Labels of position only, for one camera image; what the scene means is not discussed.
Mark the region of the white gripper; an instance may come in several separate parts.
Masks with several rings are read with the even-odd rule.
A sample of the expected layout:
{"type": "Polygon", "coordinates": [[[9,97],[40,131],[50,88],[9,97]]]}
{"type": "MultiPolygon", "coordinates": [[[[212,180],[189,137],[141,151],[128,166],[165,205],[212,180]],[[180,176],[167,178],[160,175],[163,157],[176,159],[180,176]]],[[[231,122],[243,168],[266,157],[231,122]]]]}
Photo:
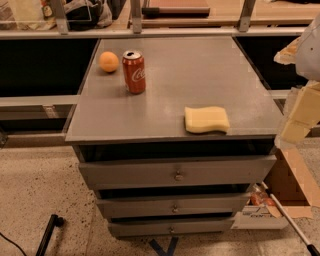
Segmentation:
{"type": "Polygon", "coordinates": [[[300,38],[276,53],[274,61],[282,65],[295,63],[298,75],[314,80],[298,90],[280,132],[282,141],[296,144],[320,122],[320,14],[300,38]]]}

